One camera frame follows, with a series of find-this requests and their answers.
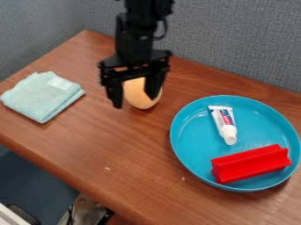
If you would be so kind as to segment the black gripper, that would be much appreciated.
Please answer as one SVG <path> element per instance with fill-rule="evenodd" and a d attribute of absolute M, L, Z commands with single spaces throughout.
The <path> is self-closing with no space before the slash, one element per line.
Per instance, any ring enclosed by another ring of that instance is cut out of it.
<path fill-rule="evenodd" d="M 164 36 L 154 36 L 156 29 L 158 20 L 129 20 L 125 13 L 116 17 L 115 55 L 99 62 L 100 84 L 116 109 L 121 109 L 124 81 L 145 77 L 147 96 L 155 99 L 159 95 L 170 71 L 171 52 L 152 48 L 152 41 Z"/>

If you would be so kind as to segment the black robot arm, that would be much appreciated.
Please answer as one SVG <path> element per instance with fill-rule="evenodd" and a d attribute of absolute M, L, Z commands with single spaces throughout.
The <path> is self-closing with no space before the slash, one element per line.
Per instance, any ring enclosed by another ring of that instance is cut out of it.
<path fill-rule="evenodd" d="M 124 0 L 125 12 L 115 19 L 115 53 L 97 64 L 100 85 L 112 106 L 121 108 L 121 83 L 144 77 L 143 91 L 149 99 L 159 95 L 170 71 L 170 50 L 152 48 L 168 31 L 167 16 L 174 0 Z"/>

